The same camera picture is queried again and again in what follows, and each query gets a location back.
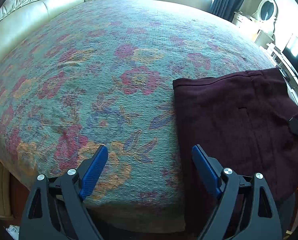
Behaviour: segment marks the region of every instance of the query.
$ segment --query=cream leather headboard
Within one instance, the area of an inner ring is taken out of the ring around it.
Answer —
[[[87,0],[6,0],[0,8],[0,62],[27,35]]]

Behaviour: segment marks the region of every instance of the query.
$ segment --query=silver screw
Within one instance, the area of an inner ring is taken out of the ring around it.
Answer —
[[[256,177],[257,177],[258,179],[262,179],[264,176],[263,176],[261,173],[256,173]]]
[[[45,178],[45,175],[40,174],[40,175],[37,177],[37,180],[43,180],[44,178]]]
[[[232,174],[232,169],[230,169],[230,168],[224,168],[224,173],[225,174]]]
[[[75,169],[70,169],[67,171],[68,175],[74,175],[76,174],[76,170]]]

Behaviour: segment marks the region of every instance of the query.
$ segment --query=blue rubber tip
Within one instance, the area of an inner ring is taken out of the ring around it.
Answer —
[[[199,173],[199,177],[205,185],[208,193],[215,198],[220,198],[222,195],[222,191],[219,188],[220,178],[217,176],[215,170],[209,163],[207,154],[202,148],[199,148],[196,145],[193,146],[191,154],[192,160]]]
[[[97,181],[100,177],[102,170],[108,160],[108,149],[105,146],[102,146],[97,156],[94,158],[90,164],[85,175],[81,179],[81,190],[79,196],[84,200],[87,196],[91,195],[93,189],[95,188]]]

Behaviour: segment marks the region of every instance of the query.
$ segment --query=maroon pants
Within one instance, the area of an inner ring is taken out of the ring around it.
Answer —
[[[187,230],[200,232],[215,203],[191,159],[196,144],[237,174],[262,173],[275,200],[297,189],[298,136],[290,132],[289,120],[298,118],[298,106],[277,68],[177,79],[173,88]]]

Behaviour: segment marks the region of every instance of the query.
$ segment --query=bed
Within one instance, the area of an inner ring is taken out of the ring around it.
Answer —
[[[236,26],[154,0],[90,0],[28,35],[0,64],[0,160],[28,188],[99,145],[88,208],[131,231],[184,229],[172,81],[272,67]]]

